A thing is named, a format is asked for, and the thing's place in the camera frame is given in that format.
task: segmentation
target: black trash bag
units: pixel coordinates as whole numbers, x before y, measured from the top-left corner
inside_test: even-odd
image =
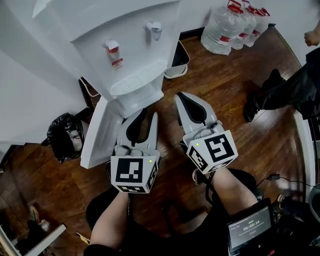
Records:
[[[53,153],[60,163],[78,158],[85,142],[81,120],[65,113],[55,119],[46,133]]]

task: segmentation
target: hand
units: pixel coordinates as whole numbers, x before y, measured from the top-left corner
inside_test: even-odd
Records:
[[[320,43],[320,35],[315,31],[309,31],[304,34],[304,41],[307,46],[317,46]]]

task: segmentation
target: water bottle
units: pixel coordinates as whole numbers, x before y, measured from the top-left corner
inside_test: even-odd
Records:
[[[229,0],[227,6],[213,9],[201,36],[202,45],[214,54],[229,55],[232,40],[246,26],[241,18],[243,13],[241,4],[235,0]]]
[[[256,9],[250,5],[249,1],[242,0],[242,2],[244,8],[241,18],[245,22],[246,27],[244,28],[243,32],[237,35],[236,38],[231,42],[231,47],[235,50],[240,50],[244,47],[245,39],[253,33],[257,26],[257,20],[255,17]]]
[[[255,9],[256,26],[251,35],[246,39],[245,45],[252,47],[255,41],[268,29],[270,14],[265,8]]]

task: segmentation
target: white cube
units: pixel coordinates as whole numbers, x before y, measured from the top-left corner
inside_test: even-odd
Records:
[[[156,156],[111,156],[111,184],[120,192],[150,193],[158,160]]]
[[[226,167],[238,157],[229,130],[192,140],[186,154],[203,174]]]

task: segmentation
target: human arm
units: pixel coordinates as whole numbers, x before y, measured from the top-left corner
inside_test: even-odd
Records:
[[[225,167],[215,171],[211,184],[229,215],[258,202],[255,195]]]
[[[103,245],[119,250],[125,239],[128,221],[128,193],[118,193],[95,223],[90,245]]]
[[[314,28],[314,30],[309,31],[304,34],[304,41],[307,46],[317,46],[320,42],[320,21]]]

